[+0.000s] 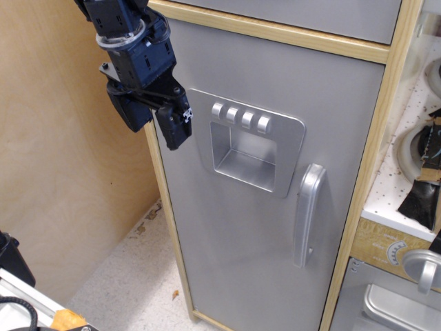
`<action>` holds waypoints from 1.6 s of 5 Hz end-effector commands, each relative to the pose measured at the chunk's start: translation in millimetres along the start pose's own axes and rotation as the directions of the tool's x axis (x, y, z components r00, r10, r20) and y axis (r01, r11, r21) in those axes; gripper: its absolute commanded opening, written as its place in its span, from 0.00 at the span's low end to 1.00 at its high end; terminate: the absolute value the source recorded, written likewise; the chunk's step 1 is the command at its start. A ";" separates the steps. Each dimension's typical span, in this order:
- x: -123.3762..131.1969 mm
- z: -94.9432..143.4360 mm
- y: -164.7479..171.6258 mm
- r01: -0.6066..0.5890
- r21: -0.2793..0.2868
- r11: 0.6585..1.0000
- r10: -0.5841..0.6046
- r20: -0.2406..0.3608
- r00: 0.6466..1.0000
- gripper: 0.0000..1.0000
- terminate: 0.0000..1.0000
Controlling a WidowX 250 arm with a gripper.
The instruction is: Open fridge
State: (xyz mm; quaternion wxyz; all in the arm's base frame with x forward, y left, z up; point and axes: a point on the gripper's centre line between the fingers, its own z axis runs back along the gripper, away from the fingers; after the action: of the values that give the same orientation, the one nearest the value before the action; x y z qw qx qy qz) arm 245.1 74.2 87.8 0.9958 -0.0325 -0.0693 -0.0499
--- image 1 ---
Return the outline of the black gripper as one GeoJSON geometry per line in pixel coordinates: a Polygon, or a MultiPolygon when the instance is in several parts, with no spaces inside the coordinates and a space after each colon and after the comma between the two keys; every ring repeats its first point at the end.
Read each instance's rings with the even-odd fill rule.
{"type": "Polygon", "coordinates": [[[192,109],[185,90],[172,76],[176,57],[169,37],[100,37],[99,46],[110,57],[101,68],[113,83],[106,85],[107,94],[126,126],[138,132],[153,119],[149,106],[158,109],[156,120],[166,146],[177,150],[192,135],[192,109]]]}

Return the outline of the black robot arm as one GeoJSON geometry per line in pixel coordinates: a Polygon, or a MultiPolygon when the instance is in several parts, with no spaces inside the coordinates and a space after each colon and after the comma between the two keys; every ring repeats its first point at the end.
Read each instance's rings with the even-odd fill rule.
{"type": "Polygon", "coordinates": [[[192,134],[192,109],[173,77],[170,25],[147,1],[77,1],[109,55],[101,65],[107,94],[127,127],[138,132],[157,120],[170,150],[192,134]]]}

